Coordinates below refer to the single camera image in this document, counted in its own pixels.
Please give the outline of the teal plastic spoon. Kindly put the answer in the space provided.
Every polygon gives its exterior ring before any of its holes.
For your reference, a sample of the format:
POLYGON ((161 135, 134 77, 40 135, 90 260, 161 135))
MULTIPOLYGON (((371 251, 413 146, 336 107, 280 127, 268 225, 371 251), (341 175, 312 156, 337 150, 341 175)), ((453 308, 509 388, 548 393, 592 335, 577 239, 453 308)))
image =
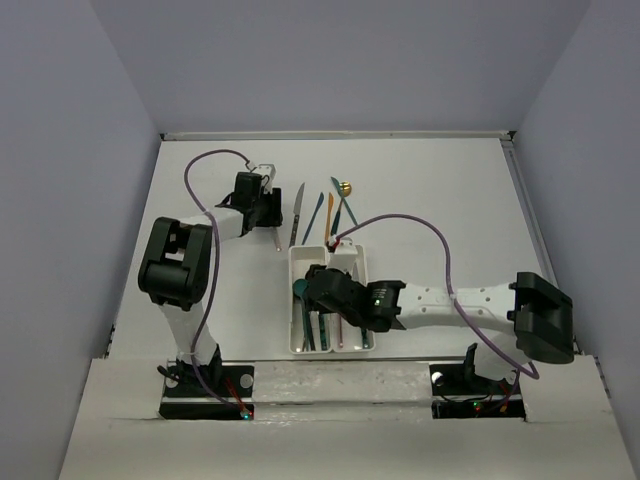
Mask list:
POLYGON ((297 279, 294 281, 292 290, 294 296, 300 301, 301 304, 301 317, 302 317, 302 329, 303 329, 303 350, 311 350, 312 334, 310 333, 310 322, 308 318, 308 312, 304 300, 304 292, 307 288, 307 281, 305 279, 297 279))

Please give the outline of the black silicone spoon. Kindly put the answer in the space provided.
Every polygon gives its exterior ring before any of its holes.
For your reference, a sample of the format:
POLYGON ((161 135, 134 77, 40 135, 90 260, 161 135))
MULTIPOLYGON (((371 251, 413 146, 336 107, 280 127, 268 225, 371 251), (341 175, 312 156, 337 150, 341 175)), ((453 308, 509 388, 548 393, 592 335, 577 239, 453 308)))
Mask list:
POLYGON ((315 352, 319 347, 318 315, 313 311, 306 311, 303 314, 302 323, 305 338, 305 349, 308 352, 315 352))

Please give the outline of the steel knife dark handle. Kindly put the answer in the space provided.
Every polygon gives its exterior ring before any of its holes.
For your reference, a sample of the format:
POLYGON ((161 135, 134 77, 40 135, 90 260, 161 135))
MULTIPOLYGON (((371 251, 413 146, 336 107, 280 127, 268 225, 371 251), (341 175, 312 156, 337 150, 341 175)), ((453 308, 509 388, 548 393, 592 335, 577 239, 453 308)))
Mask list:
POLYGON ((296 244, 297 232, 299 228, 300 214, 302 208, 302 201, 304 197, 306 183, 303 182, 297 191, 296 198, 293 205, 293 223, 291 227, 289 246, 292 247, 296 244))

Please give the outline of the steel knife green handle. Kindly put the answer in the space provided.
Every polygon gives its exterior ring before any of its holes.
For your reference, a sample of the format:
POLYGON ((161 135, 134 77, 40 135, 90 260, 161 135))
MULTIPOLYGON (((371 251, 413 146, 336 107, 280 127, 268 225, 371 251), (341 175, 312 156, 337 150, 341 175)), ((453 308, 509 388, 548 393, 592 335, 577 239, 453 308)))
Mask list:
POLYGON ((373 335, 372 335, 371 331, 366 329, 366 328, 361 328, 360 329, 360 333, 361 333, 361 345, 362 345, 362 348, 364 350, 370 350, 374 345, 374 343, 373 343, 373 335))

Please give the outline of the steel knife pink handle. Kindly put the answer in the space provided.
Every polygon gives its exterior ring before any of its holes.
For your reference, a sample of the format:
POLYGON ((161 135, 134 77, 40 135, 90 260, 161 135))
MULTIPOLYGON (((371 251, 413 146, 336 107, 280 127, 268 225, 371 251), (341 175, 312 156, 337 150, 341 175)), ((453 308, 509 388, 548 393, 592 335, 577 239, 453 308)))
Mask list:
POLYGON ((336 324, 337 324, 338 348, 342 350, 344 348, 343 320, 342 320, 342 317, 339 315, 337 316, 336 324))

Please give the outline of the gold spoon green handle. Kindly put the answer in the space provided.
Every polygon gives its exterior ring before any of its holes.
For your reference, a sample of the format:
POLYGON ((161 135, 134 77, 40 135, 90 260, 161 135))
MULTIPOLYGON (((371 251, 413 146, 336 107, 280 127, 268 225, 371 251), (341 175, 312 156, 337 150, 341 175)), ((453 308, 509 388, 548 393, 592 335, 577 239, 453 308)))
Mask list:
POLYGON ((338 232, 340 217, 341 217, 341 210, 344 205, 344 200, 351 194, 351 191, 352 191, 352 186, 350 182, 345 181, 345 182, 339 183, 339 193, 341 195, 341 199, 331 225, 331 230, 330 230, 331 235, 335 235, 338 232))

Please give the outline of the beige plastic spoon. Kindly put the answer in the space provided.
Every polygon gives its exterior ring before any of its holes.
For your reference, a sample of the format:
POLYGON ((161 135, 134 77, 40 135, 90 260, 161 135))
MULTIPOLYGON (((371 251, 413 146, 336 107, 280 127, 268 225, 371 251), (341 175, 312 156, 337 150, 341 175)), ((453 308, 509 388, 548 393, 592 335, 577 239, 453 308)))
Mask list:
POLYGON ((280 238, 279 238, 278 228, 274 227, 272 230, 273 230, 273 238, 274 238, 274 244, 275 244, 275 247, 276 247, 276 251, 280 252, 282 250, 282 247, 281 247, 281 242, 280 242, 280 238))

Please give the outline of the silver spoon green handle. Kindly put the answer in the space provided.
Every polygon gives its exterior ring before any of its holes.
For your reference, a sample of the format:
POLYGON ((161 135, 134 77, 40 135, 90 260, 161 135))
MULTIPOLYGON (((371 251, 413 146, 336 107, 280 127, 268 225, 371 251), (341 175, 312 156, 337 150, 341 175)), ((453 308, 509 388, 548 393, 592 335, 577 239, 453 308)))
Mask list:
POLYGON ((329 320, 328 314, 322 313, 319 315, 318 323, 319 323, 320 343, 321 343, 322 351, 329 350, 329 336, 328 336, 328 330, 327 330, 328 320, 329 320))

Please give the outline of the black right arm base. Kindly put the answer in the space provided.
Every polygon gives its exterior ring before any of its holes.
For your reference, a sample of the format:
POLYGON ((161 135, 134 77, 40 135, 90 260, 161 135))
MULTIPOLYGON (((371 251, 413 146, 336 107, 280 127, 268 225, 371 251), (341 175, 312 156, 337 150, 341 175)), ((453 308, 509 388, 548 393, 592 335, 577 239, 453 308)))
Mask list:
POLYGON ((459 363, 429 366, 432 416, 444 419, 526 418, 519 386, 480 377, 475 370, 477 344, 459 363))

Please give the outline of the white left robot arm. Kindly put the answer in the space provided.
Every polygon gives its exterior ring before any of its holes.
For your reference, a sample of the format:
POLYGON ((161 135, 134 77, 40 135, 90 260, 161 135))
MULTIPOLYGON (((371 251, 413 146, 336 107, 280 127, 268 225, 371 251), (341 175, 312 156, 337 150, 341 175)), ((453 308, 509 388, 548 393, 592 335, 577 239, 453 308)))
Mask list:
POLYGON ((194 217, 159 217, 152 225, 138 286, 165 316, 178 350, 176 359, 191 365, 186 381, 198 394, 209 395, 221 383, 221 370, 213 364, 218 343, 206 326, 202 305, 210 271, 218 266, 214 241, 282 224, 282 195, 273 185, 275 174, 272 164, 240 172, 222 203, 194 217))

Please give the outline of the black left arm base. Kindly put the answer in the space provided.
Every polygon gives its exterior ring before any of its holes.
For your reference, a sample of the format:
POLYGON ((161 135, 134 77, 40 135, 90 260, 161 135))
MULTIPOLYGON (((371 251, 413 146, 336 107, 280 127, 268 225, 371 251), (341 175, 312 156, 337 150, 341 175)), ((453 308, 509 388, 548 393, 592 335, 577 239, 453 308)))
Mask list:
POLYGON ((207 365, 171 361, 157 367, 163 377, 159 416, 165 420, 251 421, 255 367, 225 364, 217 349, 207 365))

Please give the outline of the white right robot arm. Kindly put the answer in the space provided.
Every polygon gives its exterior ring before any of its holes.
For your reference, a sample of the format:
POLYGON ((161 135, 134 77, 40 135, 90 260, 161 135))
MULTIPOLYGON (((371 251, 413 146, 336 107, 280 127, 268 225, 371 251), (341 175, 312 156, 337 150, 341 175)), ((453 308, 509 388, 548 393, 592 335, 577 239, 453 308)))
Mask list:
POLYGON ((500 368, 574 360, 573 302, 532 272, 519 272, 511 283, 454 291, 400 280, 363 285, 346 272, 314 266, 294 291, 307 310, 337 314, 372 332, 468 327, 500 368))

